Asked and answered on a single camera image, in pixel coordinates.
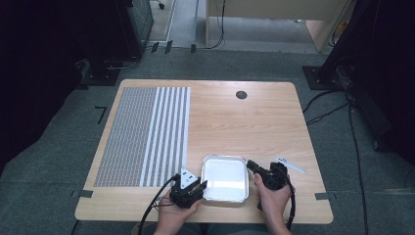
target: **black and white striped pattern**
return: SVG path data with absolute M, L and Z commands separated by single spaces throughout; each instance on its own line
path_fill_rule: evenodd
M 190 87 L 126 87 L 95 187 L 160 187 L 186 165 Z

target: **black cable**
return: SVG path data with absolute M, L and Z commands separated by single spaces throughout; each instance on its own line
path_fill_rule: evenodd
M 334 113 L 335 111 L 339 111 L 339 110 L 341 110 L 342 108 L 346 107 L 348 104 L 349 104 L 349 102 L 347 102 L 347 103 L 345 103 L 345 104 L 343 104 L 343 105 L 340 105 L 340 106 L 338 106 L 337 108 L 335 108 L 334 110 L 330 111 L 329 113 L 326 113 L 326 114 L 324 114 L 324 115 L 322 115 L 322 116 L 315 117 L 315 118 L 313 118 L 313 119 L 309 120 L 306 124 L 307 124 L 307 125 L 314 124 L 315 122 L 320 121 L 323 117 L 328 116 L 328 115 L 330 115 L 330 114 Z
M 320 98 L 320 97 L 322 97 L 322 96 L 325 96 L 325 95 L 327 95 L 327 94 L 330 94 L 330 93 L 333 93 L 333 92 L 337 92 L 337 91 L 341 91 L 341 90 L 329 90 L 329 91 L 324 91 L 324 92 L 321 92 L 321 93 L 319 93 L 319 94 L 317 94 L 316 96 L 314 96 L 309 102 L 308 102 L 308 104 L 307 104 L 307 106 L 302 110 L 302 113 L 304 114 L 307 110 L 308 110 L 308 108 L 310 108 L 310 106 L 311 106 L 311 103 L 313 103 L 315 100 L 317 100 L 318 98 Z
M 73 225 L 73 228 L 72 228 L 72 231 L 71 231 L 70 235 L 73 235 L 74 234 L 78 222 L 79 222 L 79 220 L 77 219 L 76 220 L 76 223 Z
M 161 208 L 161 207 L 169 207 L 169 206 L 173 206 L 173 205 L 175 205 L 175 204 L 173 204 L 173 203 L 171 203 L 171 204 L 164 204 L 164 205 L 158 204 L 158 205 L 153 205 L 153 208 L 158 211 L 159 208 Z
M 287 221 L 287 229 L 291 230 L 291 225 L 293 224 L 294 217 L 296 216 L 296 190 L 294 189 L 293 184 L 291 184 L 291 180 L 288 177 L 288 175 L 282 169 L 280 169 L 278 167 L 276 167 L 276 168 L 282 173 L 282 175 L 284 175 L 284 178 L 285 178 L 285 180 L 286 180 L 286 182 L 287 182 L 287 184 L 288 184 L 288 186 L 290 187 L 290 190 L 291 190 L 290 217 L 288 218 L 288 221 Z
M 354 148 L 356 150 L 356 156 L 357 156 L 357 172 L 358 172 L 358 175 L 359 175 L 359 186 L 360 186 L 360 192 L 361 192 L 361 196 L 362 196 L 364 230 L 365 230 L 365 234 L 368 235 L 369 234 L 369 227 L 367 225 L 366 195 L 365 195 L 364 188 L 363 188 L 363 179 L 362 179 L 362 172 L 361 172 L 361 166 L 360 166 L 359 146 L 357 144 L 356 134 L 354 132 L 353 121 L 352 121 L 352 118 L 351 118 L 351 104 L 348 106 L 348 121 L 350 123 L 351 135 L 353 137 Z
M 107 70 L 110 70 L 110 71 L 113 71 L 113 70 L 126 70 L 126 69 L 130 69 L 131 67 L 133 67 L 135 64 L 137 64 L 137 62 L 140 60 L 140 58 L 139 57 L 137 57 L 137 58 L 135 58 L 135 61 L 131 64 L 131 65 L 128 65 L 128 66 L 126 66 L 126 67 L 113 67 L 113 66 L 110 66 L 110 67 L 107 67 Z
M 178 177 L 180 177 L 179 174 L 175 174 L 174 176 L 172 176 L 171 178 L 169 178 L 164 185 L 161 187 L 160 191 L 156 194 L 155 198 L 153 199 L 153 201 L 149 204 L 149 206 L 147 207 L 146 211 L 143 214 L 143 217 L 141 218 L 140 221 L 140 227 L 138 229 L 138 235 L 141 235 L 141 233 L 143 232 L 143 227 L 144 227 L 144 222 L 146 221 L 147 216 L 149 215 L 150 211 L 152 210 L 156 199 L 159 197 L 159 195 L 161 194 L 162 190 L 164 190 L 164 188 L 171 182 L 171 180 L 175 180 Z
M 214 49 L 216 47 L 218 47 L 222 41 L 224 40 L 225 37 L 225 31 L 223 29 L 223 18 L 225 16 L 225 5 L 226 5 L 226 0 L 223 0 L 223 5 L 222 5 L 222 25 L 219 24 L 219 28 L 220 28 L 220 37 L 219 40 L 216 42 L 216 45 L 212 46 L 212 47 L 207 47 L 207 49 Z

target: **circular hole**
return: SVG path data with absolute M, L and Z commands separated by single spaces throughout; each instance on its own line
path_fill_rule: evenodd
M 238 99 L 244 100 L 248 97 L 248 94 L 245 91 L 238 91 L 236 93 L 236 97 L 238 97 Z

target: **human hand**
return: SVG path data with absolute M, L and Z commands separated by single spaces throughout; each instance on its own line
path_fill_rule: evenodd
M 279 190 L 270 190 L 265 187 L 262 177 L 254 174 L 254 182 L 262 205 L 262 215 L 271 234 L 290 234 L 284 223 L 284 209 L 291 196 L 290 186 L 287 184 Z
M 189 209 L 180 209 L 170 201 L 170 191 L 159 202 L 159 223 L 155 235 L 176 234 L 186 219 L 196 212 L 201 200 L 196 201 Z

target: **black stand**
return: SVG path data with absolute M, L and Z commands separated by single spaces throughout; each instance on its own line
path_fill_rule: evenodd
M 336 83 L 337 75 L 334 73 L 332 79 L 320 77 L 321 67 L 303 66 L 305 78 L 311 90 L 343 90 L 339 83 Z
M 115 65 L 115 68 L 121 67 L 122 63 Z M 120 70 L 93 70 L 92 67 L 88 69 L 85 76 L 80 82 L 81 85 L 95 85 L 95 86 L 115 86 Z

